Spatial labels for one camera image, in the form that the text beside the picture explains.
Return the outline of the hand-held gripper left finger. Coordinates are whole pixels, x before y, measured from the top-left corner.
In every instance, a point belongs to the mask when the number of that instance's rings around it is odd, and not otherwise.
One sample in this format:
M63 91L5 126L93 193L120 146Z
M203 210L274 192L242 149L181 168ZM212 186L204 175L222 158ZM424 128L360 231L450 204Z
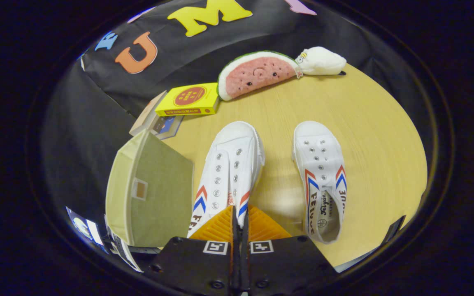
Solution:
M235 207L211 218L203 240L173 237L145 270L145 277L174 293L235 296L241 290L239 231Z

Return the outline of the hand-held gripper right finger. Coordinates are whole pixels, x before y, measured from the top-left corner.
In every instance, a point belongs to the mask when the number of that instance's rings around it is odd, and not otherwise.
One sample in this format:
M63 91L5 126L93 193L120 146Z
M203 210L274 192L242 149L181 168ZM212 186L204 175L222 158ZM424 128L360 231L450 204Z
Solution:
M339 276L312 240L291 236L255 206L241 238L241 290L249 296L306 296Z

